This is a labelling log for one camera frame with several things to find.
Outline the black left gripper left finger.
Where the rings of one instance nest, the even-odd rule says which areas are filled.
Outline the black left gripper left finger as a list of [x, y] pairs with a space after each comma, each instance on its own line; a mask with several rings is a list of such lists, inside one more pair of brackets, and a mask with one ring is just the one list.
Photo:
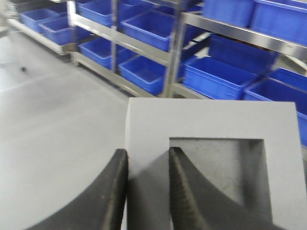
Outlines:
[[119, 230], [128, 185], [128, 154], [117, 149], [96, 179], [32, 230]]

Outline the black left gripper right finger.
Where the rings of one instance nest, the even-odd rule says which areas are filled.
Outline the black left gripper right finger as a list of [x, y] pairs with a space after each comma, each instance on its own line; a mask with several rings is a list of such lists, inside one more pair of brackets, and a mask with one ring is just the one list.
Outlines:
[[169, 203], [176, 230], [279, 230], [215, 187], [180, 147], [169, 148]]

